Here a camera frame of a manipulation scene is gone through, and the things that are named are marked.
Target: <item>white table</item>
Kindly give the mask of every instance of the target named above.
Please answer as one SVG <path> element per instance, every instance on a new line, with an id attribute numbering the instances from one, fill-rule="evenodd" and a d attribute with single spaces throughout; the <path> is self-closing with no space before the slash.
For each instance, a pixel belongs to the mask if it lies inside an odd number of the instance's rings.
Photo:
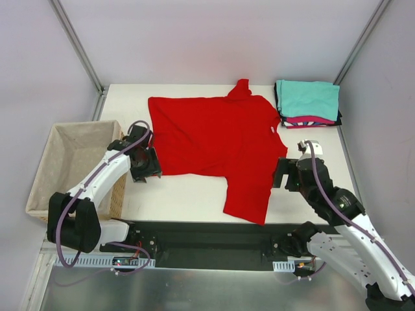
<path id="1" fill-rule="evenodd" d="M 217 97 L 226 96 L 231 85 L 172 85 L 172 84 L 112 84 L 108 90 L 101 120 L 117 120 L 124 132 L 136 120 L 150 125 L 149 97 Z M 254 95 L 264 96 L 276 106 L 273 86 L 250 86 Z M 346 158 L 336 128 L 286 129 L 278 127 L 281 140 L 288 147 L 287 157 L 299 158 L 297 143 L 302 139 L 320 142 L 324 161 L 334 184 L 353 192 Z M 124 219 L 170 222 L 225 222 L 248 223 L 222 212 L 226 200 L 225 178 L 197 175 L 147 178 L 147 184 L 133 183 L 127 178 L 124 197 Z M 266 223 L 315 224 L 326 222 L 317 217 L 299 193 L 272 189 Z"/>

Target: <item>white wall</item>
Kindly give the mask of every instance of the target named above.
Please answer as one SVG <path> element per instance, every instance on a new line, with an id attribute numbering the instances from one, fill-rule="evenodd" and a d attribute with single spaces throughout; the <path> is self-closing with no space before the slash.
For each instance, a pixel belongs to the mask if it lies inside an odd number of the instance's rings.
<path id="1" fill-rule="evenodd" d="M 51 125 L 96 99 L 48 1 L 0 1 L 0 310 L 19 308 L 46 232 L 25 205 Z"/>
<path id="2" fill-rule="evenodd" d="M 394 1 L 340 85 L 343 130 L 366 208 L 415 273 L 415 1 Z"/>
<path id="3" fill-rule="evenodd" d="M 334 81 L 379 0 L 62 0 L 102 83 Z"/>

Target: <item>beige basket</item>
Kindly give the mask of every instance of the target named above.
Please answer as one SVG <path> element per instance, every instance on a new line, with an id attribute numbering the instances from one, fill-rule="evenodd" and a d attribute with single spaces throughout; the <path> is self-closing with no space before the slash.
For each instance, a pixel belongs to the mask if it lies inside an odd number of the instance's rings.
<path id="1" fill-rule="evenodd" d="M 123 136 L 117 121 L 56 123 L 43 152 L 26 205 L 26 213 L 47 222 L 49 198 L 66 193 L 98 164 L 108 145 Z M 121 176 L 98 206 L 101 220 L 120 218 L 126 174 Z"/>

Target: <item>folded clothes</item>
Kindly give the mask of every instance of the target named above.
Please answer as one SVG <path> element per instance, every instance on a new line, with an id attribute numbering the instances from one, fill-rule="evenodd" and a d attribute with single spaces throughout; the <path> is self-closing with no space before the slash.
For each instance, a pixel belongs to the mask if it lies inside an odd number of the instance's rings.
<path id="1" fill-rule="evenodd" d="M 277 103 L 277 107 L 279 105 L 279 98 L 278 98 L 278 92 L 277 92 L 277 83 L 274 84 L 274 95 L 275 95 L 275 101 Z M 327 119 L 323 119 L 320 117 L 315 116 L 300 116 L 295 118 L 290 117 L 284 117 L 281 114 L 281 111 L 278 110 L 279 117 L 281 119 L 281 125 L 285 126 L 286 128 L 316 128 L 316 127 L 323 127 L 323 126 L 338 126 L 342 125 L 341 117 L 342 114 L 340 111 L 337 111 L 337 119 L 336 121 L 331 121 Z"/>
<path id="2" fill-rule="evenodd" d="M 314 115 L 304 115 L 302 117 L 295 118 L 285 118 L 289 123 L 299 123 L 299 122 L 315 122 L 320 124 L 334 124 L 334 121 L 323 119 L 320 117 L 315 117 Z"/>
<path id="3" fill-rule="evenodd" d="M 286 128 L 316 128 L 316 127 L 322 127 L 322 126 L 338 126 L 342 125 L 342 114 L 340 111 L 337 111 L 337 120 L 336 121 L 330 121 L 331 123 L 324 123 L 324 122 L 318 122 L 318 121 L 292 121 L 293 119 L 296 120 L 297 118 L 286 118 L 281 115 L 279 115 L 281 118 L 281 125 L 285 126 Z"/>
<path id="4" fill-rule="evenodd" d="M 330 82 L 278 80 L 276 93 L 278 111 L 284 117 L 312 115 L 335 121 L 340 87 Z"/>

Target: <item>purple cable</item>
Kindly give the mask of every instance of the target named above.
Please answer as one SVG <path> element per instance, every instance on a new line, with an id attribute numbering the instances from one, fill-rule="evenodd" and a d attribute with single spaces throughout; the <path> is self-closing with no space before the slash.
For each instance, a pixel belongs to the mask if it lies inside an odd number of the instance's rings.
<path id="1" fill-rule="evenodd" d="M 113 244 L 113 245 L 116 245 L 116 246 L 121 246 L 123 248 L 139 249 L 141 252 L 143 252 L 147 256 L 147 261 L 144 263 L 144 265 L 142 265 L 141 267 L 138 267 L 134 271 L 130 271 L 130 272 L 121 272 L 121 271 L 118 271 L 118 274 L 119 275 L 130 275 L 130 274 L 133 274 L 133 273 L 137 273 L 138 271 L 141 271 L 142 269 L 144 269 L 145 267 L 147 267 L 148 264 L 150 264 L 150 260 L 151 260 L 150 254 L 145 249 L 143 249 L 143 248 L 140 248 L 138 246 L 133 246 L 133 245 L 127 245 L 127 244 L 117 243 L 117 242 L 112 242 L 112 243 L 109 243 L 109 244 Z M 100 269 L 100 270 L 98 270 L 98 271 L 96 271 L 96 272 L 94 272 L 94 273 L 92 273 L 90 275 L 87 275 L 86 277 L 84 277 L 81 280 L 77 280 L 77 281 L 72 282 L 72 283 L 69 283 L 69 284 L 60 284 L 60 283 L 58 283 L 56 281 L 56 279 L 54 277 L 53 277 L 53 282 L 55 283 L 55 285 L 57 285 L 59 287 L 70 287 L 70 286 L 73 286 L 73 285 L 82 283 L 82 282 L 90 279 L 91 277 L 94 277 L 94 276 L 96 276 L 96 275 L 98 275 L 98 274 L 100 274 L 102 272 L 105 272 L 105 271 L 111 271 L 111 268 Z"/>
<path id="2" fill-rule="evenodd" d="M 374 241 L 374 243 L 379 246 L 379 248 L 382 250 L 382 252 L 386 255 L 386 257 L 388 257 L 389 261 L 392 263 L 392 265 L 395 267 L 396 271 L 399 273 L 399 276 L 401 277 L 401 279 L 404 282 L 408 281 L 407 276 L 403 273 L 403 270 L 401 269 L 401 267 L 399 266 L 399 264 L 397 264 L 395 258 L 392 256 L 391 253 L 389 253 L 389 251 L 384 247 L 384 245 L 382 243 L 380 243 L 378 240 L 375 239 L 375 237 L 373 235 L 371 235 L 369 232 L 367 232 L 367 230 L 364 230 L 361 226 L 355 224 L 354 222 L 352 222 L 349 218 L 347 218 L 346 216 L 344 216 L 335 206 L 334 204 L 330 201 L 329 197 L 327 196 L 326 192 L 324 191 L 324 188 L 322 186 L 322 184 L 320 183 L 320 179 L 318 178 L 318 173 L 317 173 L 317 167 L 316 167 L 316 156 L 314 153 L 314 147 L 312 142 L 310 141 L 305 141 L 306 144 L 308 144 L 310 146 L 310 151 L 311 151 L 311 164 L 313 166 L 313 174 L 314 174 L 314 178 L 316 180 L 316 184 L 318 187 L 318 190 L 320 190 L 320 193 L 322 194 L 323 198 L 325 199 L 325 201 L 327 202 L 327 204 L 330 206 L 330 208 L 337 214 L 337 216 L 339 216 L 342 220 L 344 220 L 347 224 L 351 225 L 352 227 L 356 228 L 357 230 L 359 230 L 361 233 L 363 233 L 364 235 L 366 235 L 371 241 Z M 415 288 L 409 283 L 404 283 L 406 286 L 408 286 L 409 291 L 411 292 L 411 294 L 415 297 Z"/>
<path id="3" fill-rule="evenodd" d="M 147 131 L 145 132 L 144 136 L 142 136 L 142 138 L 140 138 L 138 141 L 132 143 L 130 146 L 122 149 L 120 152 L 117 152 L 115 155 L 113 155 L 111 158 L 108 159 L 108 162 L 113 161 L 115 158 L 119 157 L 121 154 L 124 154 L 125 152 L 129 151 L 130 149 L 134 148 L 135 146 L 137 146 L 139 143 L 141 143 L 142 141 L 144 141 L 144 139 L 147 137 L 147 135 L 150 133 L 150 125 L 148 125 L 147 122 L 139 120 L 139 121 L 135 121 L 128 129 L 128 133 L 130 133 L 133 125 L 137 124 L 137 123 L 144 123 L 145 126 L 147 127 Z M 92 173 L 92 175 L 87 179 L 87 181 L 84 184 L 84 187 L 86 188 L 93 180 L 95 177 L 97 177 L 97 175 L 101 172 L 101 170 L 104 169 L 104 167 L 107 166 L 107 163 L 103 163 L 101 166 L 99 166 L 97 168 L 96 171 L 94 171 L 94 173 Z M 69 201 L 69 203 L 66 205 L 65 209 L 62 211 L 62 214 L 59 217 L 59 221 L 58 221 L 58 225 L 56 226 L 56 250 L 58 252 L 58 257 L 60 262 L 62 263 L 62 265 L 65 268 L 72 268 L 75 263 L 77 262 L 79 255 L 80 255 L 80 251 L 76 254 L 73 262 L 71 264 L 68 264 L 65 261 L 64 258 L 64 254 L 62 253 L 62 246 L 60 244 L 60 234 L 62 231 L 62 224 L 64 222 L 64 219 L 66 217 L 66 214 L 69 212 L 69 209 L 71 208 L 71 206 L 75 203 L 75 201 L 79 198 L 79 196 L 82 193 L 82 189 L 79 189 L 78 192 L 73 196 L 73 198 L 71 199 L 71 201 Z"/>
<path id="4" fill-rule="evenodd" d="M 323 264 L 321 265 L 321 267 L 319 267 L 312 275 L 310 275 L 309 277 L 310 278 L 313 278 L 313 277 L 315 277 L 316 275 L 318 275 L 323 269 L 324 269 L 324 267 L 326 266 L 327 264 L 325 263 L 325 262 L 323 262 Z M 292 281 L 289 281 L 289 282 L 282 282 L 282 281 L 280 281 L 280 280 L 278 280 L 278 279 L 276 279 L 277 280 L 277 282 L 279 282 L 280 284 L 282 284 L 282 285 L 291 285 L 291 284 L 294 284 L 295 282 L 300 282 L 300 281 L 302 281 L 302 280 L 309 280 L 309 277 L 300 277 L 300 278 L 297 278 L 297 279 L 294 279 L 294 280 L 292 280 Z"/>

